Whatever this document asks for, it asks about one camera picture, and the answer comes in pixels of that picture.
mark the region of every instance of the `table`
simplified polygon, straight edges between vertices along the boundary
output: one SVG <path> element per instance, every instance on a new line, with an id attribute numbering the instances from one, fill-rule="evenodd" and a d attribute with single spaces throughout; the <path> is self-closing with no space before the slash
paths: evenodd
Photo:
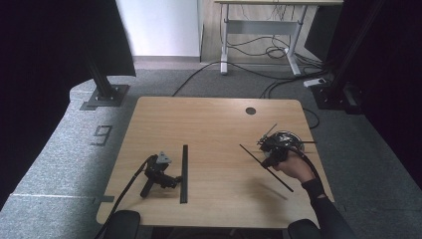
<path id="1" fill-rule="evenodd" d="M 256 113 L 248 115 L 247 108 Z M 287 228 L 299 219 L 317 223 L 307 193 L 300 183 L 275 172 L 290 192 L 244 149 L 264 156 L 257 140 L 273 130 L 289 130 L 302 140 L 313 140 L 301 104 L 294 100 L 207 99 L 142 97 L 138 100 L 124 137 L 105 196 L 114 202 L 139 166 L 160 151 L 172 160 L 165 173 L 181 174 L 183 144 L 188 144 L 188 202 L 179 201 L 180 188 L 155 184 L 142 199 L 146 182 L 140 174 L 117 210 L 134 210 L 142 225 L 230 228 Z M 318 170 L 332 200 L 317 149 L 307 144 L 306 154 Z M 113 202 L 102 202 L 97 221 L 104 223 Z"/>
<path id="2" fill-rule="evenodd" d="M 292 41 L 289 48 L 286 48 L 286 56 L 295 76 L 301 74 L 295 58 L 295 47 L 298 42 L 299 33 L 304 24 L 305 15 L 309 5 L 340 5 L 343 0 L 215 0 L 215 3 L 226 5 L 223 46 L 221 50 L 221 74 L 227 74 L 227 36 L 228 34 L 257 34 L 257 35 L 291 35 Z M 244 21 L 229 19 L 230 4 L 249 5 L 301 5 L 302 13 L 298 22 L 292 21 Z"/>

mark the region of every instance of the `table leg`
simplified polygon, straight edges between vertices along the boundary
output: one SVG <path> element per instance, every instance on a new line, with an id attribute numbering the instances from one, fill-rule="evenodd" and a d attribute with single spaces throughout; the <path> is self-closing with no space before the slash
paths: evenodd
<path id="1" fill-rule="evenodd" d="M 293 37 L 292 42 L 291 42 L 289 48 L 286 48 L 286 50 L 285 50 L 286 56 L 288 57 L 288 60 L 289 60 L 289 63 L 291 65 L 293 74 L 295 74 L 295 76 L 301 74 L 301 71 L 299 70 L 298 64 L 296 63 L 295 47 L 296 47 L 296 43 L 298 42 L 299 33 L 301 32 L 302 25 L 304 25 L 304 19 L 305 19 L 305 14 L 307 13 L 307 9 L 308 9 L 308 5 L 302 6 L 302 15 L 301 15 L 301 18 L 298 20 L 298 25 L 296 27 L 294 35 L 292 36 Z"/>
<path id="2" fill-rule="evenodd" d="M 223 46 L 221 49 L 221 75 L 227 75 L 227 55 L 229 53 L 227 48 L 227 28 L 229 27 L 229 4 L 224 5 L 226 5 L 226 17 L 224 18 Z"/>

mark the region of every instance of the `white wall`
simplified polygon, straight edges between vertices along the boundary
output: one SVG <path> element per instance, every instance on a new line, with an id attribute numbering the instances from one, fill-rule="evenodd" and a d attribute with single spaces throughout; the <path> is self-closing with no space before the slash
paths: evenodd
<path id="1" fill-rule="evenodd" d="M 116 0 L 132 55 L 199 57 L 198 1 Z"/>

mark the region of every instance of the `person's arm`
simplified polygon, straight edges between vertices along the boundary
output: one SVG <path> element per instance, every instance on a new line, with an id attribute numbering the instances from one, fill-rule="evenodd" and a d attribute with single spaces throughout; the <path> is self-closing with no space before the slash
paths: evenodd
<path id="1" fill-rule="evenodd" d="M 274 170 L 281 170 L 287 176 L 301 182 L 310 197 L 322 238 L 356 238 L 344 218 L 325 195 L 320 180 L 296 153 L 289 151 L 288 159 L 274 166 Z"/>

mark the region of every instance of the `person's hand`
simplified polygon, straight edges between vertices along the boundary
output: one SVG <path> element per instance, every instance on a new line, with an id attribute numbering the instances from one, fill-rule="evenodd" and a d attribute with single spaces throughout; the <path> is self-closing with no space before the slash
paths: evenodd
<path id="1" fill-rule="evenodd" d="M 289 151 L 288 159 L 273 166 L 275 171 L 282 171 L 287 176 L 297 178 L 301 183 L 316 178 L 310 166 L 295 152 Z"/>

